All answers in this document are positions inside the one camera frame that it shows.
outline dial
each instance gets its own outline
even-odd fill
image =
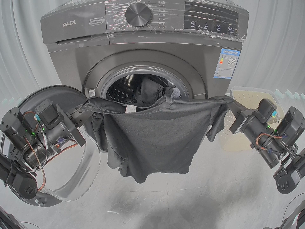
[[[150,21],[151,11],[144,3],[133,3],[125,12],[127,22],[133,26],[139,27]]]

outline cable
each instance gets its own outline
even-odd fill
[[[31,225],[33,225],[33,226],[36,226],[36,227],[38,227],[38,228],[40,229],[40,227],[39,227],[39,226],[37,226],[37,225],[35,225],[35,224],[33,224],[33,223],[30,223],[30,222],[21,221],[21,223],[28,223],[28,224],[31,224]]]
[[[43,183],[42,183],[41,187],[37,189],[37,192],[40,192],[40,191],[44,188],[44,186],[45,186],[45,173],[44,173],[43,167],[42,167],[42,165],[41,165],[41,163],[40,163],[40,161],[39,161],[39,159],[38,159],[38,157],[37,157],[37,155],[36,155],[36,153],[35,153],[35,151],[34,151],[32,145],[30,144],[30,142],[27,140],[26,137],[25,137],[24,139],[27,141],[27,143],[28,143],[28,145],[30,146],[31,150],[33,151],[33,153],[34,153],[34,155],[35,155],[35,157],[36,157],[36,159],[37,159],[39,165],[41,166],[40,169],[41,169],[41,171],[42,171]]]
[[[28,114],[28,113],[33,113],[34,115],[36,114],[34,111],[28,110],[28,111],[25,111],[25,112],[22,114],[22,116],[25,116],[25,115]],[[38,128],[38,124],[36,124],[36,127],[35,127],[34,132],[37,130],[37,128]]]
[[[302,194],[305,194],[305,192],[304,192],[304,193],[301,193],[301,194],[299,194],[299,195],[297,195],[293,200],[295,200],[298,196],[300,196],[300,195],[302,195]],[[283,221],[284,221],[284,216],[285,216],[286,210],[288,209],[289,204],[287,205],[287,207],[286,207],[286,209],[285,209],[285,212],[284,212],[284,215],[283,215],[283,219],[282,219],[282,223],[283,223]]]
[[[273,138],[276,138],[276,139],[281,139],[281,138],[284,138],[285,136],[278,136],[278,135],[272,135],[272,134],[269,134],[269,133],[261,133],[257,136],[256,138],[256,145],[260,147],[260,149],[262,150],[265,150],[265,151],[271,151],[271,152],[274,152],[274,153],[278,153],[277,151],[274,151],[272,149],[269,149],[269,148],[265,148],[265,147],[261,147],[259,144],[258,144],[258,139],[263,136],[263,135],[266,135],[266,136],[270,136],[270,137],[273,137]]]
[[[39,169],[36,169],[36,170],[25,170],[25,169],[22,169],[22,170],[24,170],[25,172],[29,172],[29,173],[35,173],[35,172],[37,172],[37,171],[42,170],[42,169],[44,168],[44,166],[46,166],[47,160],[48,160],[48,143],[47,143],[47,138],[46,138],[46,136],[45,136],[45,133],[43,132],[43,128],[41,127],[41,124],[40,124],[39,122],[37,122],[37,123],[39,124],[40,131],[41,131],[42,134],[43,134],[44,144],[46,145],[46,146],[45,146],[46,155],[45,155],[44,164],[43,164],[42,166],[41,166],[41,164],[40,164],[39,161],[38,161],[38,163],[39,163],[40,166],[41,166]],[[26,139],[26,141],[27,141],[28,145],[32,148],[32,151],[34,152],[34,149],[33,149],[33,147],[31,146],[31,144],[29,143],[29,141],[28,141],[27,139]]]
[[[68,150],[68,149],[70,149],[70,148],[75,147],[75,146],[78,145],[78,143],[77,143],[75,140],[73,140],[73,139],[69,139],[69,141],[72,141],[72,142],[75,142],[75,143],[74,143],[73,145],[70,145],[70,146],[64,148],[59,154],[56,154],[55,156],[53,156],[52,158],[50,158],[50,159],[47,161],[47,164],[48,164],[52,159],[54,159],[54,158],[56,158],[58,155],[60,155],[63,151],[66,151],[66,150]]]

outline white curtain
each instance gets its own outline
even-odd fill
[[[34,90],[60,84],[42,42],[40,18],[67,1],[1,0],[0,115]],[[230,87],[305,92],[304,0],[232,1],[250,17]]]

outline energy label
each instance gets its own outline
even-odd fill
[[[235,70],[240,51],[222,48],[214,78],[231,79]]]

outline beige basket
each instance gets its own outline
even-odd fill
[[[233,87],[230,95],[232,98],[240,102],[249,109],[256,109],[263,98],[269,98],[276,106],[279,120],[284,117],[284,111],[280,106],[276,96],[268,90],[249,87]],[[250,150],[251,142],[242,133],[232,134],[230,127],[235,121],[235,117],[231,111],[228,111],[224,119],[224,129],[219,132],[220,143],[225,151],[242,151]],[[277,119],[271,117],[268,124],[275,129],[278,126]]]

